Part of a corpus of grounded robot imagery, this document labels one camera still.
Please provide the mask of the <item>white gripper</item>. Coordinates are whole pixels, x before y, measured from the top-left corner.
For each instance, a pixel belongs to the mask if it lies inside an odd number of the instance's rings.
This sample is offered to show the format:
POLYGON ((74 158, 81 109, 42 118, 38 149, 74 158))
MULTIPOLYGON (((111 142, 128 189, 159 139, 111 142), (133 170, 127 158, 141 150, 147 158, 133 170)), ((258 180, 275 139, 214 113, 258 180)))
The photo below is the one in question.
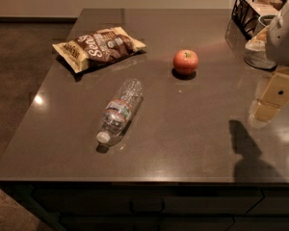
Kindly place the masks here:
MULTIPOLYGON (((289 66, 289 0, 269 25, 267 58, 289 66)), ((251 123, 269 123, 289 103, 289 70, 276 70, 259 82, 250 104, 251 123)))

